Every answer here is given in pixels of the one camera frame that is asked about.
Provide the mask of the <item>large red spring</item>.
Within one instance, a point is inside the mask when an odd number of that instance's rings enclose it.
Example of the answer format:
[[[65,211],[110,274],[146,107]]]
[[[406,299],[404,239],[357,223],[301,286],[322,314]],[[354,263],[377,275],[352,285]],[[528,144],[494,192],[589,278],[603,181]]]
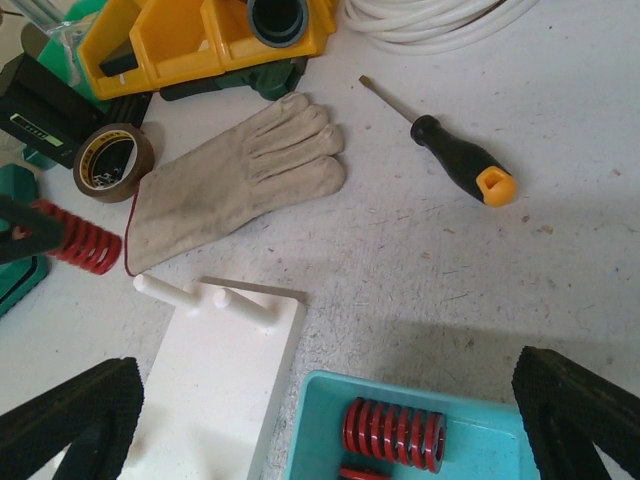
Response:
[[[62,243],[57,248],[47,251],[47,256],[95,275],[104,275],[115,265],[122,250],[122,239],[119,235],[45,199],[34,201],[31,207],[63,226]]]

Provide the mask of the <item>black orange flathead screwdriver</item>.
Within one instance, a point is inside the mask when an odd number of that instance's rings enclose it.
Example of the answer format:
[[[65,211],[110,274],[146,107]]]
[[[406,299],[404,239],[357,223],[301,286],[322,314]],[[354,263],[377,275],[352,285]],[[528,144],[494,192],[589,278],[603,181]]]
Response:
[[[446,130],[432,115],[416,115],[370,77],[361,75],[358,81],[410,123],[411,139],[431,152],[461,190],[494,208],[515,199],[516,179],[487,150]]]

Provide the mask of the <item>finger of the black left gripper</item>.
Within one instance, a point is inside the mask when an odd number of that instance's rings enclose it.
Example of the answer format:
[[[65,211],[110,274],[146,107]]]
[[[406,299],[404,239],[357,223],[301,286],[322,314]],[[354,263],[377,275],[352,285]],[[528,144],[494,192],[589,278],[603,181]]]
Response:
[[[65,227],[50,207],[44,199],[27,205],[1,196],[1,220],[8,224],[8,228],[1,231],[2,264],[48,253],[63,245]]]

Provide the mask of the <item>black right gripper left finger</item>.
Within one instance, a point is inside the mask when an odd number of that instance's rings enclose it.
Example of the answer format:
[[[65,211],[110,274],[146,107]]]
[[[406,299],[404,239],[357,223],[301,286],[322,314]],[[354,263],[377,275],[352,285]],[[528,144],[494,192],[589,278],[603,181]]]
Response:
[[[58,453],[55,479],[116,479],[144,401],[135,358],[112,358],[1,416],[1,477],[28,479]]]

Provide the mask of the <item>teal spring tray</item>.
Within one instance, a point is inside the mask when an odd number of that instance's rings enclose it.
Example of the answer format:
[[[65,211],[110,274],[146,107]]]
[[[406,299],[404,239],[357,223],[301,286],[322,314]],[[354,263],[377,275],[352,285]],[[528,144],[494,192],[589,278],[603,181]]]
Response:
[[[301,390],[288,479],[537,479],[517,408],[328,371]]]

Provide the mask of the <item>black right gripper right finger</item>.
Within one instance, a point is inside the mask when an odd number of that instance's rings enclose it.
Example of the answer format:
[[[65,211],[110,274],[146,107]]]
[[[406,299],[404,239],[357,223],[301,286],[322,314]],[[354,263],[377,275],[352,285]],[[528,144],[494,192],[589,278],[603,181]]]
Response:
[[[639,398],[551,349],[526,346],[512,389],[543,479],[639,477]]]

